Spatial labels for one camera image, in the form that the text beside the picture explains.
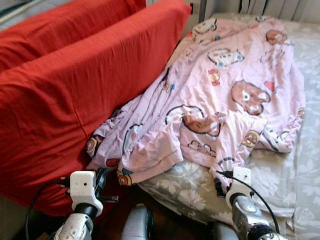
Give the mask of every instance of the white curtain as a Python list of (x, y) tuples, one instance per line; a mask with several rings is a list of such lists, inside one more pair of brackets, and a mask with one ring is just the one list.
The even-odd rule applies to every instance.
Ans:
[(205, 18), (213, 13), (232, 12), (320, 23), (320, 0), (207, 0), (206, 6)]

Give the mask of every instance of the silver metal part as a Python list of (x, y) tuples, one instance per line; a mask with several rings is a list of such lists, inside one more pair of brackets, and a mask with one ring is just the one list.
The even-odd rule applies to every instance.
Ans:
[(268, 234), (261, 236), (258, 240), (287, 240), (287, 239), (277, 233), (270, 232)]
[(59, 230), (54, 240), (91, 240), (94, 224), (90, 217), (83, 213), (72, 213)]
[(121, 234), (121, 240), (147, 240), (148, 209), (137, 206), (132, 209)]
[(257, 224), (269, 226), (259, 208), (247, 196), (237, 196), (233, 202), (232, 220), (240, 236), (247, 239), (250, 228)]

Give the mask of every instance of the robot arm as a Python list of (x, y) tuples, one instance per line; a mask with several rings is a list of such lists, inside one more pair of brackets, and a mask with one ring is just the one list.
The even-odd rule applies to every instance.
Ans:
[(101, 197), (108, 168), (75, 171), (70, 175), (70, 196), (73, 213), (55, 233), (54, 240), (91, 240), (94, 219), (103, 211), (103, 202), (116, 203), (118, 196)]
[[(97, 172), (75, 171), (70, 176), (70, 196), (73, 213), (54, 235), (54, 240), (91, 240), (94, 219), (103, 211), (102, 202), (116, 203), (118, 196), (101, 196), (109, 168)], [(122, 240), (152, 239), (154, 218), (143, 205), (134, 208), (124, 226)]]
[[(247, 185), (251, 184), (251, 172), (248, 168), (234, 167), (233, 177)], [(285, 240), (270, 227), (251, 196), (251, 189), (236, 180), (233, 180), (232, 187), (225, 196), (227, 205), (232, 209), (232, 220), (239, 236), (244, 240)]]

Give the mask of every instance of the wooden floor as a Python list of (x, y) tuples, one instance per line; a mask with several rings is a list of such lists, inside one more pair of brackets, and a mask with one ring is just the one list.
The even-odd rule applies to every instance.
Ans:
[(137, 204), (152, 209), (155, 240), (204, 240), (206, 226), (187, 217), (179, 216), (155, 201), (137, 185), (106, 215), (92, 233), (93, 240), (118, 240), (127, 217)]

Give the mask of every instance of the cartoon print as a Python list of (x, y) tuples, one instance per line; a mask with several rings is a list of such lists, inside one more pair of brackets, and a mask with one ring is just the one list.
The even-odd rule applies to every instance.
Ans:
[(276, 30), (276, 29), (272, 29), (269, 30), (266, 35), (266, 40), (268, 41), (268, 43), (270, 43), (271, 45), (274, 44), (290, 44), (290, 41), (287, 37), (287, 34), (283, 33), (282, 31)]
[(186, 50), (184, 50), (184, 54), (186, 57), (190, 56), (195, 50), (191, 47), (188, 47)]
[(172, 90), (175, 89), (175, 85), (171, 84), (170, 82), (167, 82), (164, 86), (163, 89), (167, 92), (170, 93)]
[(137, 134), (140, 132), (142, 127), (143, 124), (134, 124), (126, 131), (122, 145), (122, 155), (125, 154), (130, 144), (136, 140)]
[(228, 48), (214, 49), (208, 52), (207, 56), (217, 67), (226, 67), (244, 60), (238, 50), (231, 51)]
[(206, 20), (204, 22), (201, 22), (198, 25), (196, 25), (192, 29), (192, 31), (196, 32), (197, 34), (205, 34), (209, 30), (215, 31), (217, 29), (216, 22), (217, 22), (217, 19), (215, 17), (209, 18), (208, 20)]
[(298, 113), (297, 113), (297, 116), (301, 119), (304, 119), (304, 116), (305, 116), (305, 108), (304, 107), (300, 107), (298, 109)]
[(257, 16), (255, 18), (256, 21), (258, 21), (259, 23), (264, 22), (268, 17), (266, 16)]
[(243, 110), (255, 116), (263, 113), (263, 103), (271, 101), (271, 97), (266, 91), (246, 82), (244, 79), (237, 81), (232, 86), (230, 94), (232, 100), (242, 106)]
[(270, 68), (271, 67), (277, 67), (282, 59), (282, 57), (285, 55), (285, 51), (282, 49), (274, 49), (272, 48), (269, 51), (266, 51), (265, 54), (259, 59), (260, 63), (268, 63)]
[(208, 144), (201, 144), (196, 140), (192, 140), (191, 143), (188, 144), (188, 147), (197, 150), (203, 154), (210, 155), (211, 157), (216, 157), (216, 152), (211, 149), (211, 146)]
[(90, 157), (94, 157), (96, 155), (98, 147), (104, 139), (105, 138), (103, 136), (93, 135), (86, 143), (85, 151), (90, 155)]
[(132, 179), (129, 175), (123, 175), (120, 171), (116, 171), (120, 185), (131, 186)]
[(253, 148), (257, 144), (259, 137), (260, 134), (257, 131), (250, 130), (242, 140), (242, 144), (249, 148)]
[(118, 167), (119, 159), (111, 158), (105, 161), (105, 166), (109, 169), (116, 169)]
[(281, 136), (279, 136), (269, 126), (265, 126), (262, 132), (262, 136), (264, 137), (264, 139), (266, 140), (270, 148), (276, 152), (281, 152), (281, 153), (290, 152), (290, 149), (288, 148), (287, 144), (284, 141), (287, 135), (288, 133), (282, 132)]
[(182, 122), (191, 132), (196, 134), (207, 134), (211, 137), (217, 137), (220, 134), (221, 123), (217, 115), (206, 118), (198, 118), (194, 115), (184, 115)]
[(219, 71), (215, 69), (211, 69), (208, 71), (208, 74), (210, 75), (210, 81), (212, 83), (212, 86), (217, 86), (220, 85), (220, 76), (219, 76)]
[(265, 81), (263, 84), (273, 93), (276, 93), (278, 90), (278, 87), (276, 87), (273, 81)]
[(281, 138), (281, 140), (285, 140), (286, 139), (286, 137), (288, 136), (288, 134), (289, 134), (289, 131), (283, 131), (281, 134), (280, 134), (280, 138)]
[(183, 104), (180, 106), (176, 106), (170, 109), (170, 111), (168, 111), (168, 113), (165, 116), (165, 124), (168, 125), (173, 121), (180, 121), (182, 120), (182, 117), (184, 115), (193, 115), (197, 118), (202, 118), (202, 119), (205, 117), (203, 111), (199, 107), (186, 106)]

